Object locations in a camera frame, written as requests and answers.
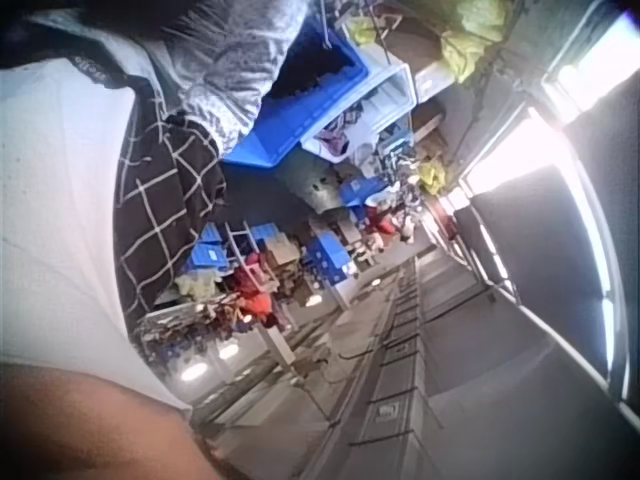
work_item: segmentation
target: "cable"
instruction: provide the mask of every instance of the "cable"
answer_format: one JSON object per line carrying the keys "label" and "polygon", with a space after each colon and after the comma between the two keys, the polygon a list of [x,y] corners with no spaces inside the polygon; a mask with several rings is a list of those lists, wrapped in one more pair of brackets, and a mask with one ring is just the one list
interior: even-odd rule
{"label": "cable", "polygon": [[375,350],[376,350],[375,348],[368,348],[364,352],[360,352],[360,353],[357,353],[355,355],[351,355],[350,357],[345,357],[344,355],[339,353],[338,354],[338,358],[340,358],[341,360],[353,360],[354,358],[360,358],[360,357],[366,355],[367,353],[374,352]]}

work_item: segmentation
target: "person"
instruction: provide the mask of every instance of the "person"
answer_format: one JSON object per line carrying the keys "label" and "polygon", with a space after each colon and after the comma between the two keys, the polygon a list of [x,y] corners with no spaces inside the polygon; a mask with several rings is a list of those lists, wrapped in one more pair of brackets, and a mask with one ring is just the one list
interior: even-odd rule
{"label": "person", "polygon": [[35,2],[0,32],[0,435],[17,476],[218,478],[129,335],[221,204],[218,161],[307,2],[180,2],[154,35],[125,21],[165,3]]}

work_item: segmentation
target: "cardboard box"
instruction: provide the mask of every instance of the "cardboard box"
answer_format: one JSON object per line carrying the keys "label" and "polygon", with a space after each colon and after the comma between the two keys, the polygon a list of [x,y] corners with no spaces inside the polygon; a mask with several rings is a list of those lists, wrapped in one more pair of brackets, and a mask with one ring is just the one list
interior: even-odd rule
{"label": "cardboard box", "polygon": [[282,232],[275,237],[264,239],[267,259],[272,268],[277,268],[300,259],[300,251]]}

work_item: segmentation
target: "blue plastic crate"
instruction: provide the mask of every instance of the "blue plastic crate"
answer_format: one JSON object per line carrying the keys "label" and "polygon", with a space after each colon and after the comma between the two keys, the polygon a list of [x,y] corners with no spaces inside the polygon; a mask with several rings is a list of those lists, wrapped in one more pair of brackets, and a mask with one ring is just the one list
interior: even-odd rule
{"label": "blue plastic crate", "polygon": [[201,243],[222,243],[222,237],[220,236],[220,232],[218,232],[218,228],[213,223],[207,223],[202,230],[202,234],[200,235],[200,239],[198,240]]}
{"label": "blue plastic crate", "polygon": [[[309,35],[323,35],[320,24],[312,19],[304,23],[291,48],[304,48]],[[319,86],[294,97],[265,97],[253,129],[225,161],[251,167],[275,167],[321,116],[367,76],[367,67],[349,43],[331,30],[329,40],[352,65],[337,74],[324,75],[318,80]]]}
{"label": "blue plastic crate", "polygon": [[384,190],[387,186],[380,177],[357,178],[340,186],[340,198],[346,207],[364,205],[367,198]]}
{"label": "blue plastic crate", "polygon": [[264,225],[251,227],[251,235],[253,235],[256,242],[265,238],[275,237],[278,233],[280,233],[280,230],[275,223],[265,223]]}
{"label": "blue plastic crate", "polygon": [[333,232],[322,232],[307,245],[307,259],[319,271],[342,269],[351,261],[349,253],[340,243],[340,239]]}
{"label": "blue plastic crate", "polygon": [[187,261],[186,270],[190,271],[201,268],[224,270],[228,267],[229,260],[222,247],[198,242],[191,252],[191,257],[189,257]]}

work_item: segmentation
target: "plastic bag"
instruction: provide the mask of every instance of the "plastic bag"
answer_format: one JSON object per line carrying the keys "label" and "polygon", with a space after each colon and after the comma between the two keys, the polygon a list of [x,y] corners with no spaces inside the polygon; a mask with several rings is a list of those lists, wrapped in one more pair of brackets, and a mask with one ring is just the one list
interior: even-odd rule
{"label": "plastic bag", "polygon": [[418,174],[431,195],[437,195],[446,185],[447,172],[440,160],[421,163],[418,166]]}

